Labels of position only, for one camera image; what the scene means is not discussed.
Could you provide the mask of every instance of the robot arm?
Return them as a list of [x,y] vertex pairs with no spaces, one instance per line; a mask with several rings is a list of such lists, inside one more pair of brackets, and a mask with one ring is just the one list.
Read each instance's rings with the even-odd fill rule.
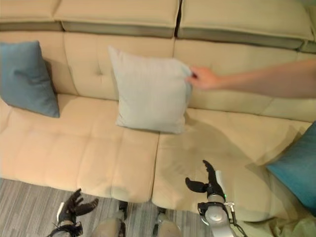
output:
[[82,204],[81,189],[75,191],[66,202],[62,202],[57,213],[57,228],[47,237],[77,237],[82,235],[81,222],[76,222],[77,216],[93,211],[99,199]]
[[[213,237],[237,237],[230,224],[241,229],[243,237],[247,237],[243,229],[237,224],[233,202],[226,202],[226,196],[221,185],[218,184],[216,172],[212,165],[203,160],[208,172],[208,183],[191,181],[186,178],[187,187],[197,193],[207,193],[207,203],[199,203],[198,211],[202,216],[202,221],[211,229]],[[229,211],[232,214],[232,222],[229,218],[229,211],[226,206],[229,206]]]

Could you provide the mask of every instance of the human hand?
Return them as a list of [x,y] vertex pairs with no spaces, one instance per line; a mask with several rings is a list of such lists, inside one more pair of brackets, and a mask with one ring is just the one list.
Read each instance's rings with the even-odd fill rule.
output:
[[186,80],[194,87],[202,90],[215,89],[218,87],[221,78],[215,75],[207,67],[191,67],[193,75]]

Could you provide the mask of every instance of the sofa backrest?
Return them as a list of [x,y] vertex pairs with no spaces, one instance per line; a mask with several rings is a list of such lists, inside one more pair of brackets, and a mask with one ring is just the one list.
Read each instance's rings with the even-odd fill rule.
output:
[[118,99],[116,81],[108,56],[111,45],[125,52],[153,57],[172,57],[173,39],[64,34],[65,52],[77,92],[81,96]]
[[[316,55],[243,44],[177,40],[174,57],[188,65],[209,67],[218,75],[229,75],[316,58]],[[281,99],[234,91],[194,89],[189,106],[301,121],[314,121],[316,118],[314,99]]]
[[[30,0],[27,5],[0,1],[0,29],[33,30],[1,32],[0,40],[39,40],[58,93],[117,100],[108,45],[138,55],[175,57],[188,65],[208,66],[219,75],[316,57],[298,52],[316,48],[315,8],[305,11],[294,0],[241,0],[238,8],[233,0]],[[51,24],[62,25],[63,32],[47,32],[54,30]],[[194,89],[189,106],[303,121],[316,118],[315,100],[232,91]]]

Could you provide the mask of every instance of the cable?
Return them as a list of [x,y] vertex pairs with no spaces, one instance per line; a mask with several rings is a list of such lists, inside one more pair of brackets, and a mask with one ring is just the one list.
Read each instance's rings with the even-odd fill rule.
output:
[[230,221],[230,224],[233,224],[234,226],[236,226],[236,228],[240,231],[243,237],[248,237],[246,232],[243,230],[243,228],[239,224],[237,224],[235,212],[232,211],[231,213],[232,213],[233,221],[232,222]]

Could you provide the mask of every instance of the leather upholstery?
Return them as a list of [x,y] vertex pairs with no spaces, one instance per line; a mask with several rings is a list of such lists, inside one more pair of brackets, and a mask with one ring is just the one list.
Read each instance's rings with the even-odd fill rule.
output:
[[0,0],[0,30],[61,31],[54,13],[61,0]]
[[61,116],[55,119],[12,107],[7,115],[1,101],[1,177],[148,201],[158,134],[116,126],[115,101],[60,94],[58,102]]
[[62,0],[55,19],[66,31],[171,38],[178,8],[178,0]]
[[[211,68],[229,75],[276,64],[316,58],[313,54],[250,45],[177,40],[174,57],[188,65]],[[316,118],[316,100],[280,99],[233,91],[193,90],[191,108],[249,113],[312,122]]]
[[313,39],[306,41],[302,46],[302,52],[316,53],[316,6],[306,6],[306,11],[311,19],[311,29],[313,31]]
[[309,16],[295,0],[183,0],[178,36],[284,48],[313,39]]
[[206,194],[191,192],[185,178],[207,182],[202,162],[222,171],[239,220],[297,219],[306,212],[265,168],[309,127],[308,122],[222,111],[188,109],[186,131],[159,136],[152,201],[160,207],[198,212]]
[[[305,215],[264,165],[315,120],[315,100],[194,90],[181,135],[117,127],[118,92],[107,53],[111,44],[143,56],[174,56],[221,75],[315,58],[295,50],[236,44],[296,49],[312,42],[311,20],[298,2],[184,0],[179,36],[221,43],[126,36],[172,37],[176,0],[88,2],[1,0],[1,30],[41,30],[1,32],[0,40],[40,41],[61,108],[60,119],[54,119],[0,100],[3,178],[72,191],[80,187],[87,194],[131,202],[152,197],[161,207],[197,212],[205,195],[190,192],[184,179],[206,181],[201,162],[206,159],[223,171],[238,219]],[[59,29],[56,21],[67,31],[125,36],[42,31]]]

